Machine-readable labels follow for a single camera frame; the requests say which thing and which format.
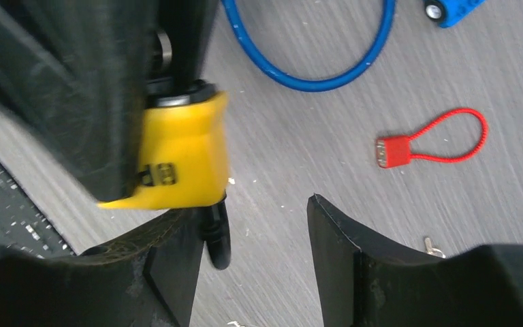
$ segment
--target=red cable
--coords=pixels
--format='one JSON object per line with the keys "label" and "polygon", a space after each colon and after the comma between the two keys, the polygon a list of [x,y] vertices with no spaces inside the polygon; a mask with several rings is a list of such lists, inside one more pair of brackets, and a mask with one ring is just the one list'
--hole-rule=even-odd
{"label": "red cable", "polygon": [[480,136],[480,141],[476,144],[474,149],[466,153],[465,155],[461,155],[459,157],[454,158],[446,158],[446,157],[437,157],[434,155],[423,155],[423,154],[412,154],[410,156],[410,159],[422,159],[422,160],[430,160],[430,161],[437,161],[437,162],[443,162],[443,163],[456,163],[460,161],[464,161],[467,159],[470,159],[472,156],[474,156],[482,147],[484,146],[484,143],[486,142],[486,137],[488,137],[488,123],[486,122],[486,119],[482,114],[472,108],[456,108],[452,111],[446,112],[445,114],[442,114],[440,117],[435,119],[433,122],[428,124],[428,126],[421,129],[419,132],[410,135],[408,139],[410,141],[415,140],[416,138],[420,137],[422,134],[426,133],[427,131],[431,130],[432,128],[436,127],[439,123],[442,123],[446,119],[457,115],[457,114],[472,114],[474,117],[478,118],[480,121],[480,124],[482,125],[482,135]]}

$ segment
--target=blue cable loop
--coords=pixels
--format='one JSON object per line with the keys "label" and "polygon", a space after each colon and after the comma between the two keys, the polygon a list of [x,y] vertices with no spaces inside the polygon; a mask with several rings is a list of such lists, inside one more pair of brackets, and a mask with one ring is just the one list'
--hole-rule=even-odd
{"label": "blue cable loop", "polygon": [[238,42],[252,62],[258,66],[263,73],[279,84],[303,92],[330,91],[343,87],[360,77],[360,75],[362,75],[374,63],[382,51],[388,35],[390,34],[390,30],[392,29],[392,20],[394,18],[394,9],[396,7],[396,0],[383,0],[383,13],[376,38],[368,52],[366,52],[362,57],[362,60],[360,60],[360,62],[358,62],[354,67],[333,78],[325,80],[303,80],[282,72],[264,57],[249,37],[238,12],[238,8],[236,7],[235,0],[221,0],[221,2],[225,7],[227,19],[232,25],[232,29],[234,30]]}

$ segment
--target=red cable lock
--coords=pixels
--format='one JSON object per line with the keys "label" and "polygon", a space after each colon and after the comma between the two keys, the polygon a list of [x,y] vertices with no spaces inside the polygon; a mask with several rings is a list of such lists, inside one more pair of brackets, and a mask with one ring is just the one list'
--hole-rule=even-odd
{"label": "red cable lock", "polygon": [[[480,121],[480,124],[482,125],[482,135],[480,137],[480,141],[478,141],[474,149],[472,149],[465,155],[461,155],[459,157],[454,158],[437,157],[434,155],[422,155],[410,152],[410,141],[415,140],[422,134],[436,127],[436,125],[438,125],[439,123],[442,123],[444,120],[456,114],[472,114]],[[478,151],[480,151],[480,149],[482,149],[482,147],[484,146],[487,136],[488,123],[486,122],[486,119],[484,118],[484,116],[482,116],[480,112],[472,108],[457,108],[449,112],[446,112],[445,114],[442,114],[440,117],[428,124],[428,126],[411,136],[390,136],[388,138],[379,138],[378,140],[376,140],[376,157],[378,160],[378,166],[382,168],[393,168],[396,166],[407,165],[413,159],[437,161],[447,164],[461,162],[470,159],[472,156],[478,153]]]}

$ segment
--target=yellow plastic part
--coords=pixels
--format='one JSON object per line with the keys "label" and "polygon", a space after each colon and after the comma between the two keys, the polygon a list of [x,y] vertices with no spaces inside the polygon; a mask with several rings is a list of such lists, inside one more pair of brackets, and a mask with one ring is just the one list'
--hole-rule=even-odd
{"label": "yellow plastic part", "polygon": [[102,208],[165,209],[211,206],[229,178],[223,131],[227,94],[206,102],[146,110],[140,153],[141,184],[133,196]]}

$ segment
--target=metal pin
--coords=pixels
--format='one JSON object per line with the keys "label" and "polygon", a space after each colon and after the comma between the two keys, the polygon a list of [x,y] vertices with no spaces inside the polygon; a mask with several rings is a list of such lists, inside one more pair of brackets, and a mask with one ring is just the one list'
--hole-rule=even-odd
{"label": "metal pin", "polygon": [[424,238],[424,245],[426,246],[426,253],[433,255],[434,257],[446,258],[446,255],[442,250],[432,246],[432,240],[429,237]]}

